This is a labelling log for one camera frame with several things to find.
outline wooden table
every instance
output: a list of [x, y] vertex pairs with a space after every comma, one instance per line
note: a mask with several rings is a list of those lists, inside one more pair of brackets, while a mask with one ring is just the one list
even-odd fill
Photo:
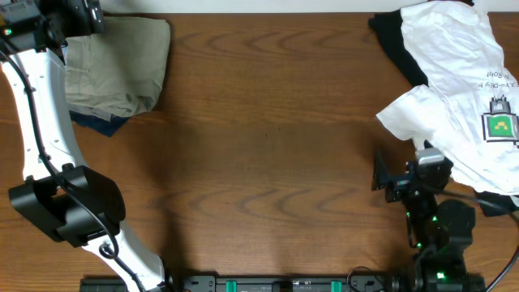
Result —
[[[370, 15], [152, 15], [175, 25], [156, 110], [113, 138], [75, 133], [90, 166], [121, 188], [135, 232], [176, 273], [346, 274], [409, 260], [403, 207], [370, 184], [376, 148], [398, 171], [413, 158], [375, 118], [410, 85]], [[519, 15], [491, 20], [518, 76]], [[0, 290], [77, 291], [83, 277], [113, 275], [10, 206], [24, 149], [4, 79], [0, 88]], [[469, 270], [489, 283], [516, 245], [508, 218], [478, 210]], [[518, 286], [516, 267], [495, 291]]]

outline gray cloth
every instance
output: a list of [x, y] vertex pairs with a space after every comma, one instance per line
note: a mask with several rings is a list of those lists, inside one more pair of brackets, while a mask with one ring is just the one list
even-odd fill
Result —
[[153, 109], [169, 52], [170, 29], [164, 20], [106, 17], [104, 33], [67, 41], [69, 104], [119, 117]]

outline green tape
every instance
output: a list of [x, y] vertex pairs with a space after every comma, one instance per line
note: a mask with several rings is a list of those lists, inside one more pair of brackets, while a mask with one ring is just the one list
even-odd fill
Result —
[[332, 281], [332, 292], [342, 292], [342, 283], [340, 281]]
[[225, 292], [236, 292], [237, 286], [236, 281], [227, 281], [225, 283]]

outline printed graphic on shirt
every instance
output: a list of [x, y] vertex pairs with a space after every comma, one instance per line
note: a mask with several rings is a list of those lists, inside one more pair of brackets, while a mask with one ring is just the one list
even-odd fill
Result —
[[494, 98], [490, 102], [490, 113], [481, 116], [483, 138], [487, 142], [519, 143], [519, 117], [510, 110], [506, 97]]

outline green square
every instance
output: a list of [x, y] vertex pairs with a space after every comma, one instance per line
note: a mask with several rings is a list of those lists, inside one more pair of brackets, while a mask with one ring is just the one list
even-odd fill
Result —
[[488, 117], [490, 136], [513, 137], [512, 119], [507, 116]]

